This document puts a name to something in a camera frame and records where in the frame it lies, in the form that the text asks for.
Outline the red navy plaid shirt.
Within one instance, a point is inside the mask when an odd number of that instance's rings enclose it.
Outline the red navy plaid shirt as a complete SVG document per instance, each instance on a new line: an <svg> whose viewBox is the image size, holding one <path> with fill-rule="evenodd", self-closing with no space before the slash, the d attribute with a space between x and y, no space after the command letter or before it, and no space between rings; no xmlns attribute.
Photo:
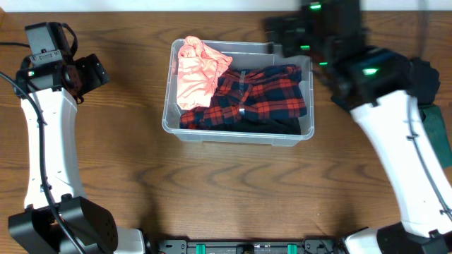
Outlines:
<svg viewBox="0 0 452 254"><path fill-rule="evenodd" d="M302 69L288 64L256 70L228 70L218 79L209 107L182 114L181 129L207 130L241 119L291 119L307 114L299 88Z"/></svg>

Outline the pink garment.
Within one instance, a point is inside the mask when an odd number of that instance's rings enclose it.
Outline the pink garment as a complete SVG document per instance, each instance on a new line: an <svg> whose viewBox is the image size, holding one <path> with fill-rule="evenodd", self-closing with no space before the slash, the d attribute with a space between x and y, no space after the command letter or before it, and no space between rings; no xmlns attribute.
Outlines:
<svg viewBox="0 0 452 254"><path fill-rule="evenodd" d="M194 36L184 39L178 52L177 104L182 110L209 107L219 77L233 61Z"/></svg>

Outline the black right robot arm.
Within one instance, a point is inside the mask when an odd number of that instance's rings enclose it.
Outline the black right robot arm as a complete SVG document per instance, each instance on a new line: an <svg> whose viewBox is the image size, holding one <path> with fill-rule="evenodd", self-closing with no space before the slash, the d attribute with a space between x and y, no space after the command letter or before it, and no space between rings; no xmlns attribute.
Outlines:
<svg viewBox="0 0 452 254"><path fill-rule="evenodd" d="M450 253L451 185L428 139L412 64L371 46L358 1L304 1L267 18L266 37L284 56L305 55L319 78L349 106L384 167L400 210L397 224L345 236L345 253Z"/></svg>

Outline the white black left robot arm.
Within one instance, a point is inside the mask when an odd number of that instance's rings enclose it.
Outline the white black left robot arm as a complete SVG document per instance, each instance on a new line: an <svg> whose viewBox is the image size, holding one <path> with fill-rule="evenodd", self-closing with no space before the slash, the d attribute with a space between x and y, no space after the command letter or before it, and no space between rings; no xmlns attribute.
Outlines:
<svg viewBox="0 0 452 254"><path fill-rule="evenodd" d="M67 24L38 23L25 33L31 53L11 84L27 122L30 172L24 210L8 219L11 237L29 253L144 253L140 230L117 226L87 199L78 168L78 105L109 75L96 55L75 57Z"/></svg>

